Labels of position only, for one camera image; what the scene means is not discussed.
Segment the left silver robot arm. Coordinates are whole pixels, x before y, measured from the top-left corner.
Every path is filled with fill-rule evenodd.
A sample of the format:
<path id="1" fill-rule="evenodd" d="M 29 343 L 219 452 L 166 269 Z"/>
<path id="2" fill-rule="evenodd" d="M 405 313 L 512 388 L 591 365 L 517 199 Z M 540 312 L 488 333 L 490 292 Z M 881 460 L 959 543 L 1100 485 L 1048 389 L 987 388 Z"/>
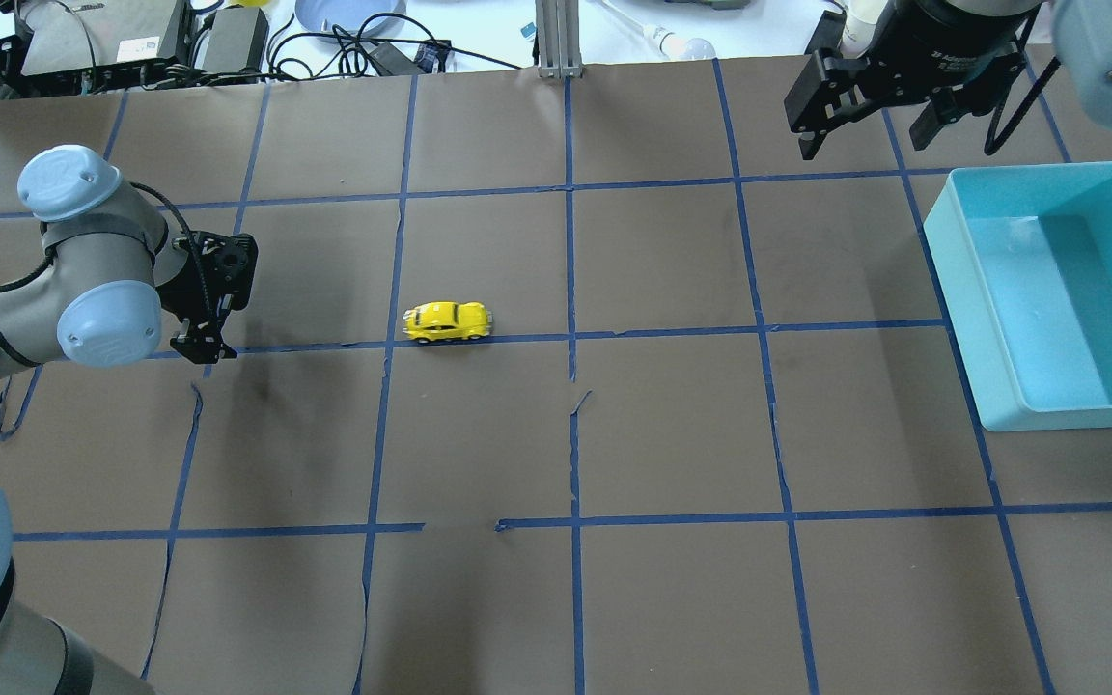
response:
<path id="1" fill-rule="evenodd" d="M 234 359 L 229 315 L 250 302 L 259 245 L 193 232 L 173 203 L 81 145 L 34 155 L 17 181 L 40 224 L 42 261 L 0 286 L 0 381 L 67 359 L 118 368 L 171 347 L 193 364 Z M 16 597 L 12 515 L 0 489 L 0 694 L 151 694 L 153 686 Z"/>

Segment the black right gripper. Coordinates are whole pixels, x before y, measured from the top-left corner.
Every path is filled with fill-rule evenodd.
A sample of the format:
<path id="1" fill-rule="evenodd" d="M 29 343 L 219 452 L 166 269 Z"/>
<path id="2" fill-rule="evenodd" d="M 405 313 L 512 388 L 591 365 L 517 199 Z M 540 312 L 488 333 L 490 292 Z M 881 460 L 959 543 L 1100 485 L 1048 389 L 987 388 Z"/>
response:
<path id="1" fill-rule="evenodd" d="M 784 110 L 797 135 L 800 158 L 812 161 L 830 132 L 877 113 L 888 100 L 930 96 L 909 127 L 921 153 L 949 125 L 971 113 L 965 87 L 989 63 L 1012 51 L 1016 32 L 1037 1 L 887 1 L 865 57 L 838 49 L 808 56 Z"/>

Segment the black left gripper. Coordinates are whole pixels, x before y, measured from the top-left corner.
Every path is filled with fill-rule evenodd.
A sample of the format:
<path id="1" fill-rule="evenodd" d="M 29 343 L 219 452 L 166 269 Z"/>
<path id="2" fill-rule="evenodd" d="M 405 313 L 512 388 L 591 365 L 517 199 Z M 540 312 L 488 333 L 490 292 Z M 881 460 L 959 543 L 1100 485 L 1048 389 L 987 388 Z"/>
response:
<path id="1" fill-rule="evenodd" d="M 169 348 L 197 365 L 237 359 L 222 330 L 250 302 L 260 247 L 251 235 L 176 234 L 162 250 L 162 309 L 179 320 Z"/>

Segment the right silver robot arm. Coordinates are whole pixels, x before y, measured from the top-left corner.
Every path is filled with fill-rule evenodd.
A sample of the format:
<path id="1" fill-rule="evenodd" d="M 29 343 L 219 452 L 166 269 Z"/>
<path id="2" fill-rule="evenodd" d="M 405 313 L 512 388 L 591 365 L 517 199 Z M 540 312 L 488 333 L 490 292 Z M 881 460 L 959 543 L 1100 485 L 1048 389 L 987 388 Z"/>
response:
<path id="1" fill-rule="evenodd" d="M 987 116 L 983 151 L 994 155 L 1059 70 L 1068 71 L 1089 118 L 1112 130 L 1112 1 L 1050 4 L 1054 54 L 1006 113 L 1041 8 L 1039 1 L 883 1 L 860 48 L 847 44 L 848 14 L 822 14 L 807 63 L 784 100 L 800 153 L 810 161 L 838 127 L 917 106 L 909 129 L 915 150 L 965 116 Z"/>

